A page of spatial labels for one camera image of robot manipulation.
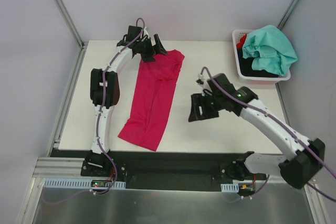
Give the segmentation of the magenta t shirt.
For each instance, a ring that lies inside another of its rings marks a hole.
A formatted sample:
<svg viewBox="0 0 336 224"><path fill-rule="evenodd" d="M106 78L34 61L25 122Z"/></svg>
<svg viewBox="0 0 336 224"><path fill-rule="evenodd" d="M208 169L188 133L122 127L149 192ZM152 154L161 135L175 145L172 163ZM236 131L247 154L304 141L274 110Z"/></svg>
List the magenta t shirt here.
<svg viewBox="0 0 336 224"><path fill-rule="evenodd" d="M176 83L185 56L178 50L140 62L130 117L118 138L156 151L170 115Z"/></svg>

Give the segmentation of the teal t shirt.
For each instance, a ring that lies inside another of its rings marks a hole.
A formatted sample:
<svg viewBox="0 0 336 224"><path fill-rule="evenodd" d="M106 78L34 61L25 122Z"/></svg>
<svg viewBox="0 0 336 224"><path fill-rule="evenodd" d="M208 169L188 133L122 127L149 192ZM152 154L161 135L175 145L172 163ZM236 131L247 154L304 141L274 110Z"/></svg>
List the teal t shirt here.
<svg viewBox="0 0 336 224"><path fill-rule="evenodd" d="M253 71L264 70L281 77L298 60L289 39L273 25L248 33L242 45L242 54L244 59L252 60Z"/></svg>

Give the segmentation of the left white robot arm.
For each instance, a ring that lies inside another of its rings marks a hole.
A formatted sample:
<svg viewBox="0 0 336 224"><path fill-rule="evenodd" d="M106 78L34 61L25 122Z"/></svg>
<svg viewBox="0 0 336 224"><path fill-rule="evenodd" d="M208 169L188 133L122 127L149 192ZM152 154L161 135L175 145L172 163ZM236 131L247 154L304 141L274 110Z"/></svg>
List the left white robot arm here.
<svg viewBox="0 0 336 224"><path fill-rule="evenodd" d="M116 172L108 152L111 117L120 99L119 73L135 55L140 55L143 63L154 62L158 54L167 55L158 34L153 38L154 43L144 27L129 26L106 66L92 69L90 99L95 108L94 137L83 161L81 176L104 177Z"/></svg>

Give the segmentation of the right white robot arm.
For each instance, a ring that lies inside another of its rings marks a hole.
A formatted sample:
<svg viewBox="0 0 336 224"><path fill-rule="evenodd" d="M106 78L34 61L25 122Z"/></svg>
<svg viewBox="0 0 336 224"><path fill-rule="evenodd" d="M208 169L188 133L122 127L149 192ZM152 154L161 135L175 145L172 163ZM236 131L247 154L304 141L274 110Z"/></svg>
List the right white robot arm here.
<svg viewBox="0 0 336 224"><path fill-rule="evenodd" d="M289 127L251 89L235 89L223 73L210 79L199 74L196 82L202 92L191 95L189 122L217 118L221 110L233 112L261 131L281 151L278 156L248 151L225 168L228 177L243 181L253 174L267 174L281 177L291 187L301 189L322 169L324 142L318 138L311 140Z"/></svg>

